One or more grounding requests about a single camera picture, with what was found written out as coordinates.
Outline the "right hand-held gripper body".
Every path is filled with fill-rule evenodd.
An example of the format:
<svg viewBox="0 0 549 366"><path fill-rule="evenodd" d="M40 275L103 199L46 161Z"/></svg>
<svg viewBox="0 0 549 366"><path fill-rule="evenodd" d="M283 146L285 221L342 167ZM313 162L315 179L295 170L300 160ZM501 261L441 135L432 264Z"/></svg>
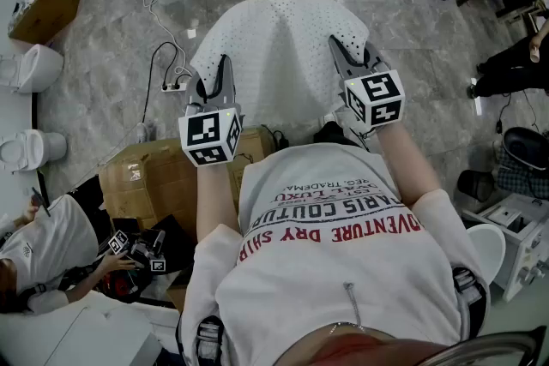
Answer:
<svg viewBox="0 0 549 366"><path fill-rule="evenodd" d="M396 70L370 72L364 65L336 65L342 99L367 131L402 120L405 92Z"/></svg>

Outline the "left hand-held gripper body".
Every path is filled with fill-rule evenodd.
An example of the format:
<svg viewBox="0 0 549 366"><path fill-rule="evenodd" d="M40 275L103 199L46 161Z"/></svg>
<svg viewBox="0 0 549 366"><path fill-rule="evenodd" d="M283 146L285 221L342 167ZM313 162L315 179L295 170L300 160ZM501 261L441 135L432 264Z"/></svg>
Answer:
<svg viewBox="0 0 549 366"><path fill-rule="evenodd" d="M179 118L181 148L196 167L232 162L242 134L241 106L235 92L202 98L187 90Z"/></svg>

